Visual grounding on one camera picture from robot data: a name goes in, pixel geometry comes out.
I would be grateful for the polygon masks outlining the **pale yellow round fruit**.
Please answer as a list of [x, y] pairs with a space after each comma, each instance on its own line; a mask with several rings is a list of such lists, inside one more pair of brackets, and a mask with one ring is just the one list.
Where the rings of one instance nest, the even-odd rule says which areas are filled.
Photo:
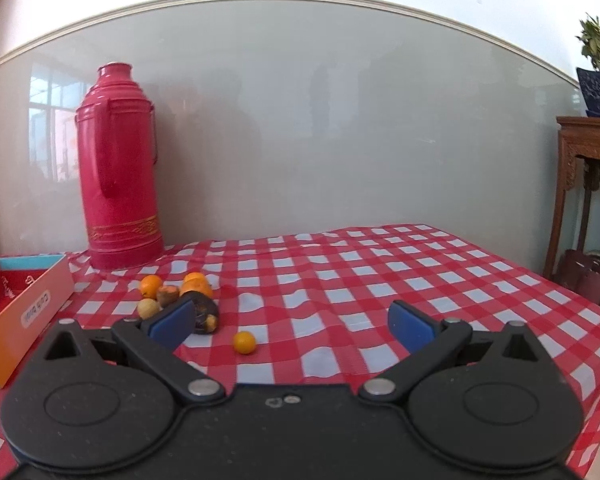
[[140, 300], [136, 306], [137, 315], [142, 320], [148, 320], [153, 316], [159, 314], [162, 311], [162, 307], [154, 298], [146, 297]]

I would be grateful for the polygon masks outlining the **dark rotten banana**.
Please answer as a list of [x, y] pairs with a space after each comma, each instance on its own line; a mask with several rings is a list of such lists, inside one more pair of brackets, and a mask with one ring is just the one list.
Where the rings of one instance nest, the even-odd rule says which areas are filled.
[[192, 305], [195, 334], [208, 335], [219, 328], [220, 310], [213, 299], [202, 292], [186, 292], [183, 298]]

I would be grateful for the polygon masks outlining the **small orange kumquat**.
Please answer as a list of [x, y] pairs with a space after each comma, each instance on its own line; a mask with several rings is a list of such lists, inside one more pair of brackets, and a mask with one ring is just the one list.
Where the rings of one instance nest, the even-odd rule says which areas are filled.
[[258, 342], [256, 336], [248, 330], [241, 330], [233, 337], [233, 349], [242, 356], [249, 356], [257, 350]]

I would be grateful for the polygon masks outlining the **brown bitten fruit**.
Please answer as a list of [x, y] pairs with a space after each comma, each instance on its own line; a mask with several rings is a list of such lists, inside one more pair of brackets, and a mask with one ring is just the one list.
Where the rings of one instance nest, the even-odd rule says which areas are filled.
[[180, 298], [180, 289], [174, 285], [162, 285], [156, 292], [156, 300], [163, 309]]

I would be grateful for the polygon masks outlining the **small orange left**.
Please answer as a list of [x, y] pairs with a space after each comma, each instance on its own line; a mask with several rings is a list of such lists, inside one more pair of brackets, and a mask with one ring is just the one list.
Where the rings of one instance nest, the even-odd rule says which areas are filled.
[[142, 296], [142, 298], [150, 298], [156, 300], [158, 291], [162, 287], [162, 285], [163, 280], [159, 278], [158, 275], [146, 275], [140, 280], [140, 286], [138, 286], [140, 296]]

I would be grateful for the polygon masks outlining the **small orange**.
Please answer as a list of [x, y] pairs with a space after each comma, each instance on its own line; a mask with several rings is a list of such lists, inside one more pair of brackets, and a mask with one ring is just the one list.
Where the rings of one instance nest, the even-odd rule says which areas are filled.
[[189, 274], [185, 275], [185, 278], [183, 278], [183, 283], [189, 281], [207, 281], [207, 278], [201, 272], [190, 272]]
[[150, 298], [156, 300], [158, 291], [162, 287], [162, 285], [163, 280], [159, 278], [158, 275], [146, 275], [140, 280], [140, 286], [138, 286], [140, 296], [142, 296], [142, 298]]

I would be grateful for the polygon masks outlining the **orange cloth book box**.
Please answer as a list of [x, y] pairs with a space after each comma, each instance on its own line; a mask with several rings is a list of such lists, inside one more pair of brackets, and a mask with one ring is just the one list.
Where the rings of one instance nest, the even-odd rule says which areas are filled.
[[65, 255], [0, 258], [0, 388], [73, 291]]

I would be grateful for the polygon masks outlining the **large orange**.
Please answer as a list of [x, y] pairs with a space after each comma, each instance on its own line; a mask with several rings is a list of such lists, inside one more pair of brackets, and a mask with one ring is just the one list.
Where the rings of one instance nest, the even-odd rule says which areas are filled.
[[202, 278], [191, 278], [182, 284], [180, 287], [180, 296], [184, 296], [189, 292], [198, 292], [198, 294], [204, 295], [209, 299], [213, 298], [213, 289], [204, 276]]

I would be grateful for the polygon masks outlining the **small orange back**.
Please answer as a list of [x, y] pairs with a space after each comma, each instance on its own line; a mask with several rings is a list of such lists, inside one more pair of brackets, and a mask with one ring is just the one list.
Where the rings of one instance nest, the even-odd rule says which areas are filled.
[[189, 281], [207, 281], [207, 278], [201, 272], [190, 272], [189, 274], [185, 275], [185, 278], [183, 278], [183, 283]]

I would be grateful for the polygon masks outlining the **red white checkered tablecloth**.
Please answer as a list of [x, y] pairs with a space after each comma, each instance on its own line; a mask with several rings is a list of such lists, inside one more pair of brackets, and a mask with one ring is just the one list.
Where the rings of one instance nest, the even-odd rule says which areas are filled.
[[[432, 226], [198, 242], [126, 271], [99, 271], [86, 255], [73, 254], [69, 268], [74, 292], [61, 315], [88, 328], [130, 315], [146, 275], [177, 285], [190, 272], [203, 273], [220, 326], [188, 337], [178, 356], [227, 386], [361, 385], [404, 357], [387, 326], [396, 299], [477, 330], [524, 321], [583, 402], [585, 426], [570, 466], [586, 474], [600, 460], [600, 307]], [[241, 330], [257, 338], [249, 356], [233, 349]]]

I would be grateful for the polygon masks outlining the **red thermos flask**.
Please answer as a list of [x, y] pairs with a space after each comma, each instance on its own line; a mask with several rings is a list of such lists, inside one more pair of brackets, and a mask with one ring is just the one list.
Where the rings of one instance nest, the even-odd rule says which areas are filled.
[[88, 254], [94, 268], [141, 266], [163, 252], [154, 166], [155, 107], [132, 66], [99, 67], [74, 116]]

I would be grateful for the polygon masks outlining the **carved wooden side table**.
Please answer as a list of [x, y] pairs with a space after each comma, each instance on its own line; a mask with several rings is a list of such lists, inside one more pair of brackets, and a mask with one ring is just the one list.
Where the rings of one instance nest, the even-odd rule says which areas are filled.
[[600, 189], [600, 117], [558, 116], [556, 122], [559, 125], [556, 195], [544, 278], [550, 278], [554, 271], [566, 196], [576, 186], [578, 159], [583, 162], [584, 199], [577, 250], [584, 249], [593, 194]]

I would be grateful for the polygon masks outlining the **green potted plant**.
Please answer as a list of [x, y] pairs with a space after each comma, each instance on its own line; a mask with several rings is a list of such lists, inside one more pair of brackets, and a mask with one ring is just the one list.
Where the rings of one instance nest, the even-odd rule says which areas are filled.
[[581, 31], [577, 40], [582, 44], [581, 54], [591, 61], [594, 70], [600, 72], [600, 18], [590, 14], [580, 21]]

